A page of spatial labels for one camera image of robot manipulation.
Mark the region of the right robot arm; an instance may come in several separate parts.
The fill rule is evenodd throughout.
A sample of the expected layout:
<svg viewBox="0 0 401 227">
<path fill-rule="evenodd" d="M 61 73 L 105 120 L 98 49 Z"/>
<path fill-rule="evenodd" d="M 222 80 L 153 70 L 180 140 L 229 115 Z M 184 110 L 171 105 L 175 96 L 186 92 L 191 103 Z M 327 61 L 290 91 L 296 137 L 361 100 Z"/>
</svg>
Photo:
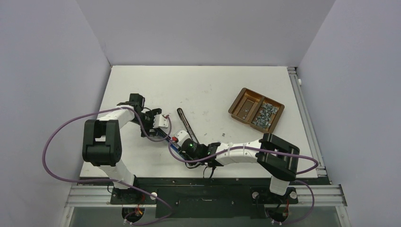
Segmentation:
<svg viewBox="0 0 401 227">
<path fill-rule="evenodd" d="M 271 134 L 265 133 L 262 139 L 246 143 L 210 143 L 199 144 L 183 130 L 173 137 L 184 159 L 199 160 L 201 164 L 216 168 L 234 163 L 257 163 L 271 174 L 267 196 L 272 202 L 285 198 L 291 181 L 296 179 L 300 150 L 297 146 Z"/>
</svg>

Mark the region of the blue stapler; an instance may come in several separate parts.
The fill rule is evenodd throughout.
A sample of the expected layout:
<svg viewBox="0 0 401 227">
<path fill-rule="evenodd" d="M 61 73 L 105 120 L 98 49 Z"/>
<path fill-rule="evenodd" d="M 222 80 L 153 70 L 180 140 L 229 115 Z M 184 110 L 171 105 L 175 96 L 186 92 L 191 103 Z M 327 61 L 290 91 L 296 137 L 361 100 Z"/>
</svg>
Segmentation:
<svg viewBox="0 0 401 227">
<path fill-rule="evenodd" d="M 167 134 L 163 131 L 163 130 L 156 130 L 157 132 L 157 136 L 164 138 L 167 136 Z M 170 145 L 171 149 L 174 150 L 180 157 L 184 158 L 184 153 L 181 151 L 181 147 L 176 144 L 176 142 L 172 142 L 172 144 Z"/>
</svg>

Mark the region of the black stapler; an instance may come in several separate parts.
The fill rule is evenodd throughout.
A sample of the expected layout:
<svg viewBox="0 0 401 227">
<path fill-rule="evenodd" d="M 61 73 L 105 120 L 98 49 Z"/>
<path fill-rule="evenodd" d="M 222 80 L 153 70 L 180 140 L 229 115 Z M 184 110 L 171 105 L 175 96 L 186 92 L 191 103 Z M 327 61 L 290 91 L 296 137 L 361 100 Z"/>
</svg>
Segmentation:
<svg viewBox="0 0 401 227">
<path fill-rule="evenodd" d="M 184 127 L 186 128 L 186 131 L 188 132 L 190 138 L 191 138 L 194 142 L 199 143 L 199 141 L 198 141 L 198 139 L 197 139 L 197 137 L 196 137 L 194 131 L 192 130 L 192 128 L 191 128 L 191 126 L 190 126 L 190 124 L 189 124 L 187 118 L 185 117 L 185 114 L 184 114 L 184 112 L 183 112 L 183 109 L 182 109 L 182 108 L 177 108 L 177 114 L 178 114 L 178 116 L 179 116 L 181 122 L 184 124 Z"/>
</svg>

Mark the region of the brown plastic tray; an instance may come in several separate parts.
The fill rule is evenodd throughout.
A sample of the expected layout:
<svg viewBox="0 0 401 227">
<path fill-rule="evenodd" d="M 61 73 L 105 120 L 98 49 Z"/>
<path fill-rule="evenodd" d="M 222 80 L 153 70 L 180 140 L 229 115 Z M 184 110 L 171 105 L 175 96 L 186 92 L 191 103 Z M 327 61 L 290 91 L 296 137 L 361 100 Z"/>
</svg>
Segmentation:
<svg viewBox="0 0 401 227">
<path fill-rule="evenodd" d="M 252 124 L 262 103 L 270 103 L 279 108 L 269 130 L 264 130 Z M 228 113 L 235 120 L 247 124 L 262 133 L 273 133 L 284 109 L 285 106 L 283 104 L 244 87 L 231 104 Z"/>
</svg>

